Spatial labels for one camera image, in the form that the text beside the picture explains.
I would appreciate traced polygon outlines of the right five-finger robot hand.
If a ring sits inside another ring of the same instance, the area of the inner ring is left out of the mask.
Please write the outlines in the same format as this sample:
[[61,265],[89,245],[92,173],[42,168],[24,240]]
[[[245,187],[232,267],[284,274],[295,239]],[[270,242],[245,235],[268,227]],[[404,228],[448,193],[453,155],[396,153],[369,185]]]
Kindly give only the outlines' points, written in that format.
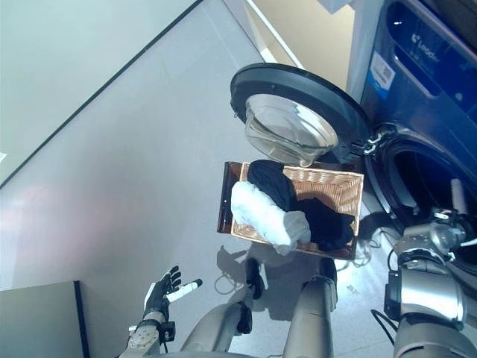
[[[436,219],[444,220],[447,224],[458,224],[459,219],[466,219],[467,222],[470,222],[469,210],[467,208],[467,202],[464,195],[464,185],[462,182],[457,179],[451,179],[451,196],[452,196],[452,209],[433,209],[432,216]],[[461,229],[466,238],[462,239],[458,244],[460,247],[470,247],[476,245],[476,234],[471,233],[473,230],[472,225],[470,224],[470,229]]]

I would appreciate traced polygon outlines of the left five-finger robot hand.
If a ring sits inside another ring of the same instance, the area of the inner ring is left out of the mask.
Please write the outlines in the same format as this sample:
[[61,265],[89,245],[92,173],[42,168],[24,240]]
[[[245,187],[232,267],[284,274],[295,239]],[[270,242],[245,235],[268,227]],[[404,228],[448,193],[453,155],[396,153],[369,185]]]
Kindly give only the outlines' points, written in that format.
[[170,304],[184,298],[203,284],[200,278],[182,283],[181,277],[179,266],[173,266],[159,281],[150,285],[145,296],[144,317],[151,313],[160,313],[164,322],[169,321]]

